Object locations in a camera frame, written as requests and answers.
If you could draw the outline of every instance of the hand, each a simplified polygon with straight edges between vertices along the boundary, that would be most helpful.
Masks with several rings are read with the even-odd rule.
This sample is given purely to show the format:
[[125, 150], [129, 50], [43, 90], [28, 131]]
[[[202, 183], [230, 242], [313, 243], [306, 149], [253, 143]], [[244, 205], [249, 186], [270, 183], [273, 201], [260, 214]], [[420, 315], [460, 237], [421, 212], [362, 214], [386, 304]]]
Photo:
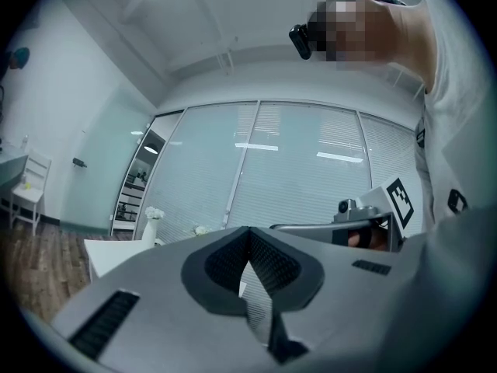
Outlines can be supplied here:
[[[369, 249], [377, 251], [387, 251], [388, 230], [384, 228], [371, 229], [371, 242]], [[356, 231], [349, 232], [349, 247], [359, 245], [359, 233]]]

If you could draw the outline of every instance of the wooden floor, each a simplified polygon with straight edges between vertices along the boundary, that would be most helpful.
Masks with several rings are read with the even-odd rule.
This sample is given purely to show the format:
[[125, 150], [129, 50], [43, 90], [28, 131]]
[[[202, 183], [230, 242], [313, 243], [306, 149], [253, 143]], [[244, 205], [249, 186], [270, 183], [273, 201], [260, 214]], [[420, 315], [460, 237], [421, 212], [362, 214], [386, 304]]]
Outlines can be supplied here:
[[18, 303], [50, 322], [65, 302], [89, 284], [84, 239], [130, 240], [132, 233], [114, 237], [66, 232], [56, 225], [31, 225], [18, 220], [14, 229], [0, 217], [0, 256], [4, 277]]

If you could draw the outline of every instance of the ceiling light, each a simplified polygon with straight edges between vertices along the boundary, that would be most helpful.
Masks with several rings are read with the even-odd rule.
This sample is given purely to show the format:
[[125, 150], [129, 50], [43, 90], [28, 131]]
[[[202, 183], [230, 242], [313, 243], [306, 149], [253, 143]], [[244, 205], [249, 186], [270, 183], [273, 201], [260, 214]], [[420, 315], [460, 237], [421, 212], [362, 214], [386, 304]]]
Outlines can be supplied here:
[[154, 155], [158, 154], [157, 147], [154, 144], [148, 144], [144, 148], [145, 148], [145, 151], [149, 151], [150, 153], [153, 153]]
[[266, 151], [277, 151], [278, 150], [277, 146], [247, 144], [246, 142], [243, 142], [241, 144], [235, 144], [235, 147], [237, 147], [237, 148], [248, 148], [248, 149], [264, 149]]
[[352, 162], [352, 163], [361, 163], [364, 160], [364, 159], [359, 159], [359, 158], [351, 158], [350, 156], [333, 155], [332, 153], [323, 153], [323, 152], [319, 152], [317, 154], [317, 156], [319, 158], [343, 160], [345, 162]]

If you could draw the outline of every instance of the white shirt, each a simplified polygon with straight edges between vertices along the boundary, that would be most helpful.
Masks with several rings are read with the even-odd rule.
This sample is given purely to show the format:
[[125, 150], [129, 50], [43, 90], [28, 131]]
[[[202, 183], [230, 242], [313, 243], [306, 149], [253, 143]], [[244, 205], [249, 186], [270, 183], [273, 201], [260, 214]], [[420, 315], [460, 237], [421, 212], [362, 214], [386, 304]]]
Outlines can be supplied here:
[[426, 0], [437, 43], [433, 90], [416, 128], [423, 229], [497, 201], [492, 61], [453, 0]]

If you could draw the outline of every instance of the white chair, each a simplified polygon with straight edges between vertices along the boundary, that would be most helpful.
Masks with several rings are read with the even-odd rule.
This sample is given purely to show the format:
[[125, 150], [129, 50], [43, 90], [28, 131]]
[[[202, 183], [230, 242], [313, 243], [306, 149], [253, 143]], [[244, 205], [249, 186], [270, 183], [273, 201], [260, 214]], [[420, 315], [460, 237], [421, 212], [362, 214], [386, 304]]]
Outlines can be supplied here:
[[[16, 218], [26, 222], [30, 222], [33, 225], [33, 236], [36, 234], [36, 227], [38, 222], [40, 222], [40, 213], [36, 215], [36, 207], [43, 196], [45, 191], [45, 184], [47, 183], [48, 170], [50, 169], [51, 160], [43, 157], [42, 155], [31, 150], [28, 159], [26, 161], [26, 167], [24, 168], [24, 175], [26, 176], [26, 183], [30, 185], [30, 188], [26, 188], [26, 184], [19, 183], [17, 186], [12, 188], [10, 193], [10, 228], [12, 229], [14, 221]], [[33, 204], [33, 219], [26, 218], [20, 215], [21, 203], [17, 210], [14, 210], [14, 197], [18, 197], [21, 200]]]

